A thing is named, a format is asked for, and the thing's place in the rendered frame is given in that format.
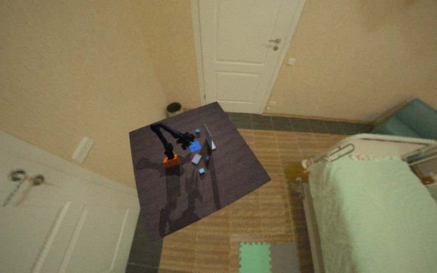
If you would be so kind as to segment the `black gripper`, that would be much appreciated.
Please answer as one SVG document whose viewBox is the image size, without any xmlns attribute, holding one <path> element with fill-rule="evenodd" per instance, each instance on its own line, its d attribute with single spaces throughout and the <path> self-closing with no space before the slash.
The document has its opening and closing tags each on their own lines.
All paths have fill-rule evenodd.
<svg viewBox="0 0 437 273">
<path fill-rule="evenodd" d="M 182 148 L 183 150 L 186 150 L 187 147 L 189 147 L 189 146 L 192 144 L 192 143 L 190 143 L 190 141 L 193 142 L 193 140 L 195 139 L 195 136 L 194 136 L 192 133 L 190 133 L 190 135 L 191 135 L 191 138 L 189 138 L 189 140 L 187 140 L 187 141 L 185 142 L 185 144 L 182 144 L 182 146 L 181 146 L 181 148 Z"/>
</svg>

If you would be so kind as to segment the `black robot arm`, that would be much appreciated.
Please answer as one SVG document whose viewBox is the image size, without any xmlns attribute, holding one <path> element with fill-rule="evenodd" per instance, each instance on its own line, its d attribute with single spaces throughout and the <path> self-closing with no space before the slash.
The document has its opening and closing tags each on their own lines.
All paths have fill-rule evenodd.
<svg viewBox="0 0 437 273">
<path fill-rule="evenodd" d="M 189 140 L 189 138 L 191 138 L 191 135 L 188 132 L 183 134 L 177 130 L 174 130 L 174 129 L 170 128 L 169 126 L 165 125 L 164 123 L 154 123 L 154 124 L 150 125 L 150 129 L 156 133 L 156 135 L 159 137 L 159 139 L 161 140 L 161 142 L 164 145 L 164 149 L 165 149 L 164 154 L 167 155 L 168 160 L 171 160 L 175 157 L 174 153 L 172 152 L 173 145 L 171 143 L 167 142 L 167 140 L 165 139 L 165 137 L 163 136 L 163 134 L 160 131 L 160 127 L 162 129 L 165 129 L 167 132 L 169 132 L 175 139 L 178 139 L 176 141 L 177 144 L 179 144 L 179 143 L 185 144 L 185 142 L 187 140 Z"/>
</svg>

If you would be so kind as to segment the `blue square mat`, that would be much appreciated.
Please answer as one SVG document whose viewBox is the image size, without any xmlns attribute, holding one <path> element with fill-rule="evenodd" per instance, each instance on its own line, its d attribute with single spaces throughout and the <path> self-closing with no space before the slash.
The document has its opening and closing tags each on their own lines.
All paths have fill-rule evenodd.
<svg viewBox="0 0 437 273">
<path fill-rule="evenodd" d="M 195 147 L 193 148 L 194 145 L 195 145 Z M 189 147 L 191 149 L 191 152 L 194 152 L 194 151 L 201 149 L 198 141 L 192 142 L 192 144 Z"/>
</svg>

